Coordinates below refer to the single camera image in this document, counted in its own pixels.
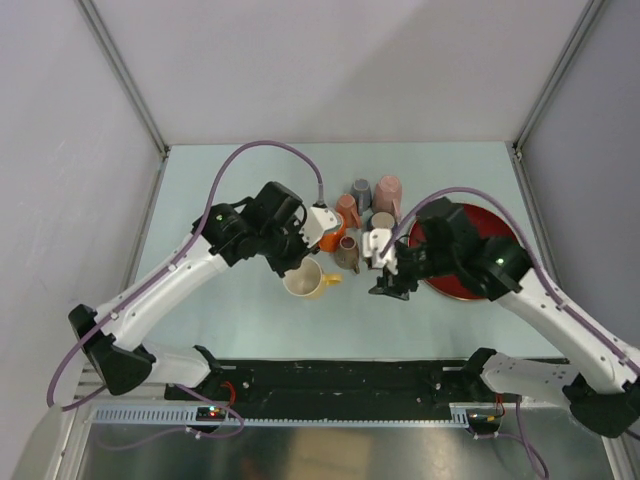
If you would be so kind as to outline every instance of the cup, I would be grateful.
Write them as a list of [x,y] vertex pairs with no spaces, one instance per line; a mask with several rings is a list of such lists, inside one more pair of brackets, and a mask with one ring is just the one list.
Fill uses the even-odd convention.
[[336,211],[344,217],[347,228],[362,228],[362,219],[358,215],[358,207],[353,195],[342,195],[336,204]]
[[358,178],[351,185],[351,195],[356,199],[358,215],[362,215],[371,207],[371,185],[364,178]]
[[345,270],[353,270],[360,273],[360,250],[358,242],[351,235],[345,235],[340,239],[338,251],[333,254],[336,264]]
[[373,195],[373,211],[387,212],[400,221],[400,202],[402,201],[402,184],[398,177],[385,175],[376,185]]
[[393,230],[396,225],[396,219],[393,218],[393,215],[387,212],[378,212],[369,218],[367,230],[371,231],[374,228],[388,228],[389,230]]
[[339,213],[336,213],[336,217],[338,217],[338,221],[341,222],[340,228],[333,233],[328,233],[323,236],[318,242],[318,247],[320,247],[320,250],[323,252],[333,253],[338,250],[340,239],[347,232],[347,224],[344,217]]
[[321,297],[328,286],[341,282],[341,274],[324,273],[320,264],[310,257],[304,257],[300,268],[285,272],[282,279],[287,292],[305,299]]

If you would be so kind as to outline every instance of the red tray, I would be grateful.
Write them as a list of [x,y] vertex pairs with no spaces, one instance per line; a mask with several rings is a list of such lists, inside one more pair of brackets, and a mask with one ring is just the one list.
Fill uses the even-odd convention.
[[[511,237],[517,240],[516,234],[513,233],[511,227],[496,214],[477,205],[463,203],[462,206],[471,223],[478,229],[480,237]],[[424,232],[420,228],[420,225],[414,222],[409,232],[409,246],[414,247],[424,241],[426,241]],[[458,300],[483,300],[485,298],[479,297],[463,287],[455,275],[428,278],[425,279],[425,282],[443,295],[457,298]]]

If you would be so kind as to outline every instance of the brown mug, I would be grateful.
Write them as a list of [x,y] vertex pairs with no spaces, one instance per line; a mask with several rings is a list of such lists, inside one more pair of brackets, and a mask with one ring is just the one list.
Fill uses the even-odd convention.
[[342,195],[336,204],[336,211],[344,217],[347,228],[362,228],[362,219],[358,215],[358,206],[353,195]]
[[356,239],[351,235],[342,237],[333,259],[340,268],[360,273],[360,250]]
[[400,221],[400,202],[402,201],[402,184],[398,177],[385,175],[376,185],[373,194],[373,211],[387,212]]

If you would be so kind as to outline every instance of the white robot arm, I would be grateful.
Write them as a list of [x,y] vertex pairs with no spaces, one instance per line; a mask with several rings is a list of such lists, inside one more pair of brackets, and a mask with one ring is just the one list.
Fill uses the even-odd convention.
[[556,365],[480,349],[468,369],[487,387],[565,407],[604,436],[617,437],[633,424],[640,413],[637,348],[576,305],[546,271],[532,268],[517,243],[480,239],[460,205],[436,200],[418,212],[417,221],[429,242],[416,247],[397,241],[385,251],[390,230],[364,234],[364,256],[383,269],[370,293],[407,300],[419,280],[455,274],[474,293],[527,321],[570,362]]
[[[235,208],[244,206],[240,213]],[[297,212],[303,211],[302,219]],[[214,205],[202,233],[194,230],[146,277],[95,310],[78,305],[69,320],[80,338],[109,317],[84,346],[114,395],[142,382],[197,387],[216,361],[204,347],[176,349],[144,342],[149,331],[191,292],[242,259],[266,257],[279,276],[297,268],[326,233],[340,227],[324,206],[304,208],[302,200],[276,182],[237,204]]]

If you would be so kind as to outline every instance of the cable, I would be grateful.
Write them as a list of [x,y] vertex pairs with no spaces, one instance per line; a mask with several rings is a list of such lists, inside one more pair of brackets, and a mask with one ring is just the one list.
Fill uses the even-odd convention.
[[471,188],[471,187],[450,187],[450,188],[444,188],[442,190],[438,190],[437,192],[429,195],[427,198],[423,199],[415,207],[413,207],[411,211],[408,213],[408,215],[402,219],[400,224],[394,229],[393,234],[391,235],[391,239],[387,242],[385,247],[382,249],[380,256],[384,257],[386,255],[386,253],[389,251],[391,246],[400,236],[400,232],[402,232],[407,227],[408,223],[411,221],[413,217],[416,216],[416,214],[418,213],[418,211],[420,211],[422,207],[450,193],[470,193],[472,195],[476,195],[488,201],[495,208],[497,208],[500,211],[500,213],[507,219],[507,222],[509,223],[509,225],[511,225],[511,228],[515,230],[518,238],[520,239],[520,242],[522,243],[522,245],[524,246],[524,249],[529,254],[529,257],[531,258],[531,262],[533,263],[533,268],[536,272],[538,279],[540,280],[540,283],[542,284],[546,292],[549,294],[549,296],[556,303],[556,308],[563,309],[565,312],[567,312],[567,314],[571,318],[573,318],[576,322],[578,322],[585,330],[587,330],[595,338],[597,338],[600,341],[600,343],[606,346],[611,351],[611,353],[613,353],[616,357],[618,357],[618,361],[620,362],[620,364],[628,365],[635,375],[640,376],[640,366],[636,365],[634,362],[629,360],[627,358],[627,355],[624,353],[624,351],[622,351],[615,343],[609,340],[606,337],[606,335],[604,335],[600,330],[598,330],[598,328],[593,326],[579,312],[577,312],[572,307],[564,304],[564,300],[562,299],[562,297],[558,295],[558,293],[552,287],[542,267],[542,264],[539,262],[539,260],[535,256],[533,248],[529,243],[529,241],[527,240],[527,237],[525,236],[524,231],[522,230],[518,222],[516,222],[515,218],[513,218],[513,216],[509,213],[509,211],[500,202],[498,202],[498,200],[493,198],[488,193],[485,193],[481,190],[478,190],[476,188]]
[[[51,381],[49,382],[49,387],[47,388],[47,405],[49,407],[52,407],[55,404],[54,395],[55,395],[56,387],[58,386],[58,382],[60,381],[60,377],[62,376],[62,373],[65,371],[65,369],[71,362],[71,359],[73,359],[76,353],[78,353],[82,349],[82,347],[96,333],[98,333],[102,329],[102,327],[104,327],[111,320],[114,320],[115,318],[117,318],[117,315],[121,311],[123,311],[125,308],[131,305],[136,299],[138,299],[141,295],[143,295],[147,290],[149,290],[149,288],[155,285],[159,280],[164,278],[164,276],[170,272],[169,267],[175,266],[175,263],[185,256],[185,254],[197,241],[198,237],[202,233],[202,230],[204,229],[205,224],[207,223],[207,219],[209,218],[209,213],[211,212],[211,207],[213,205],[213,197],[215,196],[215,193],[218,189],[218,184],[220,183],[220,180],[222,179],[222,176],[224,175],[227,168],[229,168],[229,165],[231,165],[231,163],[238,157],[238,155],[240,155],[245,150],[248,150],[253,147],[259,147],[259,146],[271,146],[271,147],[281,148],[283,150],[293,153],[294,155],[297,155],[305,163],[307,163],[311,167],[313,172],[316,174],[316,178],[318,180],[317,203],[319,205],[324,205],[324,183],[322,180],[322,175],[320,174],[320,170],[318,169],[316,164],[313,163],[313,160],[311,160],[304,153],[302,153],[301,151],[299,151],[294,147],[287,145],[286,143],[277,142],[273,140],[257,140],[255,142],[249,142],[238,147],[231,155],[229,155],[229,158],[225,160],[225,162],[222,164],[222,167],[220,167],[220,170],[218,170],[218,173],[216,174],[216,177],[213,180],[213,185],[211,185],[211,190],[209,191],[209,197],[207,198],[207,204],[205,206],[204,213],[202,214],[202,217],[200,219],[200,223],[198,223],[196,230],[193,232],[193,235],[191,236],[189,241],[185,244],[185,246],[182,247],[180,251],[171,259],[171,261],[169,262],[169,265],[165,266],[164,268],[161,268],[151,278],[149,278],[149,280],[147,280],[145,283],[140,285],[140,287],[138,287],[131,295],[129,295],[127,298],[123,299],[120,303],[118,303],[118,305],[116,305],[107,315],[105,315],[102,319],[100,319],[100,321],[96,322],[93,328],[91,328],[85,335],[83,335],[82,338],[80,338],[78,342],[71,348],[71,350],[69,350],[69,352],[67,352],[67,354],[64,356],[64,358],[60,362],[60,365],[58,365],[58,368],[56,368],[56,371],[54,372],[53,377],[51,377]],[[63,406],[62,411],[68,412],[69,410],[73,410],[74,408],[78,408],[81,405],[84,405],[85,403],[90,401],[92,398],[94,398],[96,395],[104,391],[104,389],[105,387],[100,387],[100,389],[98,389],[99,391],[96,390],[95,392],[91,393],[90,395],[83,398],[82,400],[79,400],[70,405]]]
[[633,438],[634,440],[638,440],[640,442],[640,435],[638,435],[636,432],[634,432],[633,430],[625,430],[624,433],[626,433],[627,435],[629,435],[631,438]]
[[504,408],[504,403],[502,403],[502,395],[496,393],[496,414],[493,415],[493,419],[502,418],[507,414],[507,410]]
[[138,447],[142,447],[143,445],[146,445],[148,443],[151,443],[155,440],[157,440],[158,438],[164,437],[165,435],[170,435],[172,433],[177,433],[177,432],[186,432],[186,433],[193,433],[196,439],[200,439],[201,437],[204,438],[211,438],[211,439],[216,439],[216,438],[229,438],[229,437],[233,437],[235,435],[238,435],[242,430],[244,430],[244,418],[242,418],[240,416],[240,414],[238,412],[236,412],[234,409],[230,408],[231,404],[229,405],[224,405],[218,402],[214,402],[213,400],[209,400],[208,398],[200,395],[199,393],[191,390],[188,387],[185,387],[184,385],[176,385],[178,388],[180,388],[181,390],[183,390],[184,392],[188,393],[189,395],[191,395],[194,398],[197,398],[198,400],[208,404],[208,405],[213,405],[214,407],[218,407],[222,410],[225,410],[228,414],[230,414],[231,416],[235,417],[238,422],[240,422],[240,425],[238,428],[236,428],[235,430],[233,430],[232,432],[229,433],[205,433],[202,432],[200,430],[195,430],[184,426],[184,427],[173,427],[173,428],[167,428],[166,430],[162,430],[154,435],[150,435],[147,438],[144,438],[142,440],[139,440],[137,442],[134,443],[130,443],[128,445],[118,445],[118,446],[112,446],[112,445],[107,445],[104,442],[102,442],[102,440],[100,440],[100,438],[96,438],[95,442],[96,445],[98,445],[100,448],[104,449],[104,450],[108,450],[110,452],[123,452],[126,450],[132,450],[134,448],[138,448]]
[[227,380],[226,382],[221,383],[220,386],[228,388],[231,391],[231,397],[229,397],[229,406],[232,406],[234,403],[236,403],[236,389],[231,384],[231,382]]
[[309,215],[309,212],[307,212],[307,209],[304,207],[304,205],[302,205],[302,220],[300,220],[300,226],[298,227],[298,233],[300,232],[300,230],[302,230],[302,227],[304,227],[304,224],[307,223],[308,215]]
[[526,432],[524,430],[524,424],[522,422],[522,413],[520,412],[520,402],[521,401],[522,401],[522,397],[518,396],[518,398],[516,399],[516,419],[518,421],[518,428],[520,430],[520,436],[513,435],[511,433],[502,433],[502,432],[495,432],[495,433],[488,433],[488,434],[482,434],[481,435],[481,434],[478,434],[478,433],[474,432],[471,427],[469,427],[467,429],[467,431],[469,433],[471,433],[473,435],[473,438],[476,439],[476,440],[488,440],[488,439],[493,439],[493,438],[508,438],[510,440],[515,440],[516,442],[519,442],[524,447],[525,451],[527,452],[527,458],[529,459],[529,463],[531,463],[531,467],[533,468],[533,471],[535,472],[535,474],[538,477],[542,478],[543,480],[549,480],[549,478],[550,478],[549,468],[547,467],[547,464],[545,463],[545,461],[542,458],[542,456],[540,455],[540,453],[529,442],[529,439],[527,438]]
[[524,428],[522,411],[520,410],[521,403],[522,403],[522,397],[518,395],[518,397],[516,398],[516,421],[518,422],[518,429],[520,430],[520,438],[522,439],[522,446],[527,452],[527,457],[529,457],[529,462],[531,463],[531,466],[533,467],[534,472],[536,472],[536,475],[538,475],[540,478],[549,478],[549,471],[546,468],[544,468],[545,467],[544,462],[542,463],[544,468],[544,472],[542,473],[540,472],[540,470],[538,469],[538,466],[536,465],[536,462],[534,459],[536,455],[533,453],[535,449],[529,442],[529,439],[527,438],[527,432]]

